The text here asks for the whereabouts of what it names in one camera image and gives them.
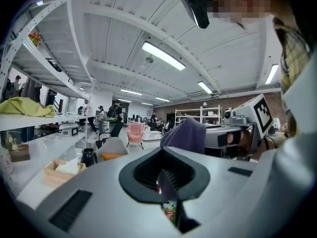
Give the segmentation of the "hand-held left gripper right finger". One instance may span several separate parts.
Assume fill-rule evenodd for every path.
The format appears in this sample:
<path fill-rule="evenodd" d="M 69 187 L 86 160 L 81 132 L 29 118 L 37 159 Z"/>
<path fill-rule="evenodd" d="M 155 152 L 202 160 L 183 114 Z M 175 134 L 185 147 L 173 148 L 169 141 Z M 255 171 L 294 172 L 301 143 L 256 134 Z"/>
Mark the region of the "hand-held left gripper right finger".
<path fill-rule="evenodd" d="M 219 220 L 226 225 L 243 225 L 242 210 L 238 210 L 237 196 L 247 183 L 257 163 L 211 157 L 164 147 L 203 165 L 210 174 L 210 181 L 198 198 L 183 202 L 188 218 L 201 225 Z"/>

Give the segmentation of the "person's right forearm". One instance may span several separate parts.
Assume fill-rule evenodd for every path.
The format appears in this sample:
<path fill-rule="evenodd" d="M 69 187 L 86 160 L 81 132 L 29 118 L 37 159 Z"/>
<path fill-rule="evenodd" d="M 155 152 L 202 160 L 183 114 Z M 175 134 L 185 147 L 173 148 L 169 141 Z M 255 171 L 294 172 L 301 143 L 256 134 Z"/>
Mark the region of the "person's right forearm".
<path fill-rule="evenodd" d="M 287 139 L 297 135 L 296 123 L 285 123 L 282 127 L 283 134 L 277 136 L 266 136 L 264 138 L 264 145 L 266 150 L 280 147 Z"/>

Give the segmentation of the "blue artificial flower pot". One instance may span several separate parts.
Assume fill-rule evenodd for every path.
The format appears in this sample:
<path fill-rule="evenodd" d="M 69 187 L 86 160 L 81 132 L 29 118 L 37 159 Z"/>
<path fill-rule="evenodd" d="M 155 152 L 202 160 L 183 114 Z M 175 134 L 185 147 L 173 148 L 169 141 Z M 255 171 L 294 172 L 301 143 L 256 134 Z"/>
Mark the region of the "blue artificial flower pot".
<path fill-rule="evenodd" d="M 177 225 L 177 202 L 168 200 L 162 204 L 162 210 L 166 217 L 176 226 Z"/>

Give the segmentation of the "wooden tissue box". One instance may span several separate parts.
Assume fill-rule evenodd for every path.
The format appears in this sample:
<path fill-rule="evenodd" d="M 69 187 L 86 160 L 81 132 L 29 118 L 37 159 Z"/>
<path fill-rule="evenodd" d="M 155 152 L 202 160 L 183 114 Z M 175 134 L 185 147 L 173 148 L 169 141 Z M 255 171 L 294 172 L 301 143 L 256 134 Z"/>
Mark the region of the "wooden tissue box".
<path fill-rule="evenodd" d="M 86 165 L 78 162 L 78 164 L 81 166 L 81 171 L 78 174 L 69 175 L 69 174 L 60 173 L 55 170 L 57 167 L 56 160 L 57 159 L 54 159 L 45 168 L 43 168 L 43 171 L 45 174 L 45 181 L 47 184 L 51 184 L 56 187 L 61 186 L 62 184 L 73 179 L 76 175 L 86 170 Z"/>

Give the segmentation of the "orange cushion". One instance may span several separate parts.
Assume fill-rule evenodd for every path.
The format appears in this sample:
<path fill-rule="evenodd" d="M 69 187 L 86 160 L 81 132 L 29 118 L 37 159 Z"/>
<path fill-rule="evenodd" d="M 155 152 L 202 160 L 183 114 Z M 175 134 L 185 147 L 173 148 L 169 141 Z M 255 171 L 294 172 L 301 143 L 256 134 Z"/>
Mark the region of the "orange cushion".
<path fill-rule="evenodd" d="M 101 154 L 103 161 L 108 161 L 108 160 L 116 159 L 123 156 L 125 156 L 125 154 Z"/>

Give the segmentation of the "grey chair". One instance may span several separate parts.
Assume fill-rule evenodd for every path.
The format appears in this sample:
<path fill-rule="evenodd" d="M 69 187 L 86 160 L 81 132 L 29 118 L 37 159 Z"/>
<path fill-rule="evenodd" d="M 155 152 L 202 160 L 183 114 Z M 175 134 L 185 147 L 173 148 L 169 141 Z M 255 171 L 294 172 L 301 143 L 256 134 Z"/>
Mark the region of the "grey chair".
<path fill-rule="evenodd" d="M 118 137 L 108 138 L 105 143 L 96 151 L 96 156 L 99 162 L 103 161 L 101 154 L 125 154 L 129 152 L 123 141 Z"/>

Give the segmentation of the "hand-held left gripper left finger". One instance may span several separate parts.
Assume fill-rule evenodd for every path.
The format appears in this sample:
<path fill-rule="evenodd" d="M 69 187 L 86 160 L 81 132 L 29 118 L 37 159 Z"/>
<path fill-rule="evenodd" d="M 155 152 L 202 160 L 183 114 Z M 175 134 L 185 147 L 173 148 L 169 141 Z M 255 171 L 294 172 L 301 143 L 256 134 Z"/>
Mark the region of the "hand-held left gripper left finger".
<path fill-rule="evenodd" d="M 158 204 L 139 203 L 119 184 L 128 163 L 146 155 L 132 153 L 88 167 L 48 195 L 36 212 L 49 221 L 77 191 L 92 195 L 68 230 L 75 238 L 178 238 L 179 230 Z"/>

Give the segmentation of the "white metal shelf rack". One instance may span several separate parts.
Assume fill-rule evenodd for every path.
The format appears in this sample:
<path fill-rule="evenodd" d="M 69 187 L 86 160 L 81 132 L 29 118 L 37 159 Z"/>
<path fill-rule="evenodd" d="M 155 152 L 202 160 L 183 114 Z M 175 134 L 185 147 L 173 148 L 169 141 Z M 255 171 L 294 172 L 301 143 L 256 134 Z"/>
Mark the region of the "white metal shelf rack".
<path fill-rule="evenodd" d="M 81 83 L 94 82 L 90 75 L 75 30 L 73 7 L 79 0 L 54 0 L 27 23 L 9 44 L 0 68 L 0 82 L 4 82 L 12 66 L 37 83 L 68 98 L 69 101 L 88 99 L 79 89 Z M 28 37 L 40 32 L 42 44 L 35 47 Z M 86 141 L 85 132 L 77 136 L 53 133 L 28 142 L 30 160 L 15 162 L 13 172 L 4 178 L 15 199 L 23 202 L 41 201 L 51 189 L 45 184 L 45 168 L 59 157 L 74 159 L 75 145 Z"/>
<path fill-rule="evenodd" d="M 183 120 L 193 118 L 195 121 L 206 126 L 220 125 L 222 121 L 222 107 L 220 105 L 212 108 L 201 106 L 196 109 L 175 109 L 174 126 L 178 126 Z"/>

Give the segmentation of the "ceiling air conditioner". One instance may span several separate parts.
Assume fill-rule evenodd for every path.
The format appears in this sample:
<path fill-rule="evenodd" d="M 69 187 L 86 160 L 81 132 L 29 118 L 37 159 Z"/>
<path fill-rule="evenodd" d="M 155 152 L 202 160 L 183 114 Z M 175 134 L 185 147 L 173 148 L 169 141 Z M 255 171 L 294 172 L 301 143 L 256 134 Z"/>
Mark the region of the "ceiling air conditioner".
<path fill-rule="evenodd" d="M 205 100 L 218 99 L 219 96 L 220 95 L 217 92 L 208 94 L 205 91 L 201 91 L 201 92 L 188 94 L 186 97 L 191 101 L 205 101 Z"/>

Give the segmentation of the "orange artificial flowers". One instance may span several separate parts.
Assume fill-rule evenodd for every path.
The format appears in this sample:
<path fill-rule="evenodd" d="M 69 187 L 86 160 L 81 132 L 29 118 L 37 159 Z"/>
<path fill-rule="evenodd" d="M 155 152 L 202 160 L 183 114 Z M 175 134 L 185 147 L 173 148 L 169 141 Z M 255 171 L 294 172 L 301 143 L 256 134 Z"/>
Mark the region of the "orange artificial flowers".
<path fill-rule="evenodd" d="M 42 38 L 40 32 L 32 32 L 28 34 L 29 39 L 35 47 L 40 47 L 42 44 Z"/>

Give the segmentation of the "yellow-green cloth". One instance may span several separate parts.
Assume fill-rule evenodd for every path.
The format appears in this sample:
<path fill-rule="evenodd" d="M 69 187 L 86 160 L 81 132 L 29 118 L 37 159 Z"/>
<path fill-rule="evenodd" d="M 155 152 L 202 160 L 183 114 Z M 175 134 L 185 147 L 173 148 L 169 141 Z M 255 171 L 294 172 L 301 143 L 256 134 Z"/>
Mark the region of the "yellow-green cloth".
<path fill-rule="evenodd" d="M 53 105 L 43 108 L 39 103 L 30 98 L 14 97 L 0 103 L 0 114 L 54 118 L 56 113 Z"/>

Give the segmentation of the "white tissue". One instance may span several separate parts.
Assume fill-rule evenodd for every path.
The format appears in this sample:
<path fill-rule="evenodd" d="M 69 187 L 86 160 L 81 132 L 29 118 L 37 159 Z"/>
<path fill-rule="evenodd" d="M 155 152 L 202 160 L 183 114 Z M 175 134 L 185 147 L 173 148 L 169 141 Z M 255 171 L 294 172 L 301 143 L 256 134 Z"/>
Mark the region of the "white tissue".
<path fill-rule="evenodd" d="M 81 166 L 78 164 L 78 158 L 74 158 L 68 162 L 64 160 L 56 160 L 56 171 L 69 175 L 76 175 L 81 171 Z"/>

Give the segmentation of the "dark blue cloth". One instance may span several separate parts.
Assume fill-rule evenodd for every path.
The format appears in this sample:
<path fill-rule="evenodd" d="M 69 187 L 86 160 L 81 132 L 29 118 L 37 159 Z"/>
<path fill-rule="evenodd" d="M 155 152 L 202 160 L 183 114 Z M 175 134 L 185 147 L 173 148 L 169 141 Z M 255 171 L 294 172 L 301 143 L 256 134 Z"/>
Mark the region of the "dark blue cloth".
<path fill-rule="evenodd" d="M 176 147 L 204 154 L 206 131 L 206 126 L 203 123 L 199 123 L 194 118 L 186 118 L 162 137 L 160 147 Z"/>

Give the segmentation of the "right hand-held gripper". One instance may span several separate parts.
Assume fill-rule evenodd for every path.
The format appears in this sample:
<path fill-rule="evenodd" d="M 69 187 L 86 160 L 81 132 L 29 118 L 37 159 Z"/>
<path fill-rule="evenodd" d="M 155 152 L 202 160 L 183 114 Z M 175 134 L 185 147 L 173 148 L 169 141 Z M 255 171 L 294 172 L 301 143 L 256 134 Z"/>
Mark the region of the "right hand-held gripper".
<path fill-rule="evenodd" d="M 206 127 L 205 154 L 208 156 L 220 156 L 219 147 L 224 148 L 224 156 L 229 159 L 256 159 L 267 151 L 264 145 L 264 138 L 272 127 L 273 118 L 264 94 L 260 94 L 236 108 L 229 108 L 224 113 L 222 124 L 227 131 L 217 142 L 217 135 L 214 133 L 220 126 Z M 242 131 L 249 131 L 252 134 L 252 147 L 247 156 L 240 155 L 240 138 Z"/>

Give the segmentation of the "person's right hand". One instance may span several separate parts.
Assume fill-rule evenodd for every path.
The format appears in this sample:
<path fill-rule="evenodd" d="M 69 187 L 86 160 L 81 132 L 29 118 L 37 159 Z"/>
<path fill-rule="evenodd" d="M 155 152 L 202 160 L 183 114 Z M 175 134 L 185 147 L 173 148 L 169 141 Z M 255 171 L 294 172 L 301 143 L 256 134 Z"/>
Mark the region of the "person's right hand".
<path fill-rule="evenodd" d="M 251 150 L 252 147 L 252 134 L 249 131 L 242 131 L 241 132 L 241 138 L 240 138 L 240 152 L 242 156 L 247 156 Z"/>

